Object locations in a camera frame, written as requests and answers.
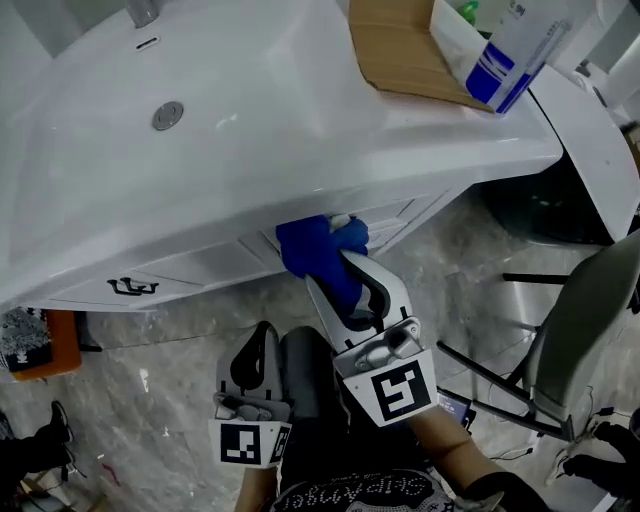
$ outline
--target white vanity cabinet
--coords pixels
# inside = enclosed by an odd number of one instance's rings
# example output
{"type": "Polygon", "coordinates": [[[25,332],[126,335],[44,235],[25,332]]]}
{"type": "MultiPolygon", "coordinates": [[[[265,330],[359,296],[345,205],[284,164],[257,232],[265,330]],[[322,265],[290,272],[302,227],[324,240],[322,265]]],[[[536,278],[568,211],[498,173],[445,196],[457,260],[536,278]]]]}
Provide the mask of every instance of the white vanity cabinet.
{"type": "MultiPolygon", "coordinates": [[[[432,216],[440,209],[439,203],[450,200],[446,196],[446,192],[439,191],[416,199],[370,208],[360,205],[353,211],[326,214],[348,213],[365,222],[369,228],[368,248],[375,254],[432,216]]],[[[30,301],[25,305],[81,311],[152,309],[161,302],[283,272],[286,269],[279,251],[275,227],[262,229],[236,240],[211,245],[201,243],[200,247],[170,254],[129,271],[101,272],[100,277],[54,293],[47,300],[30,301]]]]}

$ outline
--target cardboard box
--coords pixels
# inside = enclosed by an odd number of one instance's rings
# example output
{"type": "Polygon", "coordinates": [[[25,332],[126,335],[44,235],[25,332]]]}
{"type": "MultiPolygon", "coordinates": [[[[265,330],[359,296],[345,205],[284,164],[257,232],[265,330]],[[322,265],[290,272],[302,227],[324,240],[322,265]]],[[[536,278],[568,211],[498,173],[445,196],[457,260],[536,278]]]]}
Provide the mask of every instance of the cardboard box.
{"type": "Polygon", "coordinates": [[[438,48],[430,31],[435,1],[351,0],[349,27],[362,75],[383,91],[492,112],[458,83],[438,48]]]}

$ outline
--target cabinet drawer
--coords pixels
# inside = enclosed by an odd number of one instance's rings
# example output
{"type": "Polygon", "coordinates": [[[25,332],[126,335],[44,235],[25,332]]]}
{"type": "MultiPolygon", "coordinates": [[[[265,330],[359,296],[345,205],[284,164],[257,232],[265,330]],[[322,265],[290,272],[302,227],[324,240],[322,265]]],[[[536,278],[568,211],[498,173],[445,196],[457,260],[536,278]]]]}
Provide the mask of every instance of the cabinet drawer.
{"type": "Polygon", "coordinates": [[[136,272],[89,281],[60,292],[51,299],[86,304],[131,306],[163,302],[198,292],[202,287],[136,272]]]}
{"type": "Polygon", "coordinates": [[[400,217],[402,211],[413,201],[399,201],[397,203],[376,206],[375,208],[367,208],[357,212],[350,212],[351,215],[358,217],[367,226],[373,226],[379,222],[385,222],[400,217]]]}
{"type": "Polygon", "coordinates": [[[136,270],[213,289],[279,272],[282,262],[271,244],[256,234],[171,256],[136,270]]]}

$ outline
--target sink basin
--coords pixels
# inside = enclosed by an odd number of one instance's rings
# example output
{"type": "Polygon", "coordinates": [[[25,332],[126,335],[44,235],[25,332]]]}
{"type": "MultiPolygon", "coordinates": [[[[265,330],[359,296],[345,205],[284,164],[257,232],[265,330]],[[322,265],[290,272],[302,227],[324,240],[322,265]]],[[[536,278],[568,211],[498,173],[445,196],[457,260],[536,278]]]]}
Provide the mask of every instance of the sink basin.
{"type": "Polygon", "coordinates": [[[172,209],[197,208],[193,224],[417,174],[489,179],[496,162],[561,153],[530,98],[497,119],[373,89],[334,0],[175,2],[138,30],[121,11],[3,110],[9,264],[172,209]],[[157,131],[169,101],[184,114],[157,131]]]}

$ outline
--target chair leg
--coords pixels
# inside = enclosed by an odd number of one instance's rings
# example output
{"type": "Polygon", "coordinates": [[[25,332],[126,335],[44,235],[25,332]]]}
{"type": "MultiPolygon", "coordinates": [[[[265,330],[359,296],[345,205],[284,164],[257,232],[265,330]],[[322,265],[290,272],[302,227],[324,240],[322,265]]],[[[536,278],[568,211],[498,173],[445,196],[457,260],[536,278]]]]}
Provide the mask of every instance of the chair leg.
{"type": "Polygon", "coordinates": [[[521,427],[528,428],[529,430],[534,430],[536,432],[540,432],[541,434],[545,434],[549,437],[554,437],[562,441],[571,441],[571,437],[569,436],[568,430],[565,428],[564,424],[562,425],[562,428],[554,427],[553,425],[547,425],[546,423],[542,423],[540,421],[530,420],[526,417],[503,411],[502,409],[498,409],[497,407],[493,407],[492,405],[485,404],[484,402],[480,402],[478,400],[474,400],[473,405],[480,410],[510,421],[511,423],[515,423],[516,425],[520,425],[521,427]]]}
{"type": "Polygon", "coordinates": [[[460,364],[463,364],[464,366],[469,368],[472,372],[477,373],[483,379],[486,379],[489,382],[493,383],[495,386],[502,389],[505,393],[510,394],[511,396],[513,396],[514,398],[517,398],[521,402],[529,404],[530,402],[529,394],[524,389],[521,389],[517,387],[515,384],[509,383],[506,379],[503,379],[499,375],[496,375],[495,373],[490,372],[484,366],[476,363],[475,361],[469,359],[466,356],[463,356],[460,352],[457,352],[452,348],[448,347],[442,341],[439,341],[436,345],[442,352],[447,354],[449,357],[451,357],[452,359],[455,359],[460,364]]]}
{"type": "Polygon", "coordinates": [[[86,343],[78,343],[80,352],[102,352],[102,347],[98,345],[87,345],[86,343]]]}
{"type": "Polygon", "coordinates": [[[569,276],[546,275],[546,274],[502,274],[502,279],[517,283],[535,284],[566,284],[569,276]]]}

